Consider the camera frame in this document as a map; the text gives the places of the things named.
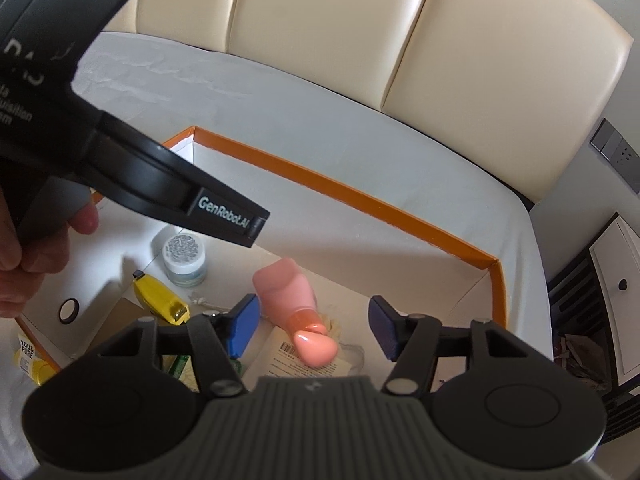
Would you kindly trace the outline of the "person's left hand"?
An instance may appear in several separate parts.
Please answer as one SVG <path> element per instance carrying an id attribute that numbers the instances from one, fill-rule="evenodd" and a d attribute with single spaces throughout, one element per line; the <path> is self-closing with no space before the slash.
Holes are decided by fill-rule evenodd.
<path id="1" fill-rule="evenodd" d="M 23 247 L 18 241 L 4 194 L 1 197 L 0 315 L 17 318 L 38 292 L 47 274 L 61 272 L 70 261 L 73 229 L 81 235 L 96 232 L 99 213 L 93 200 L 81 208 L 58 232 Z"/>

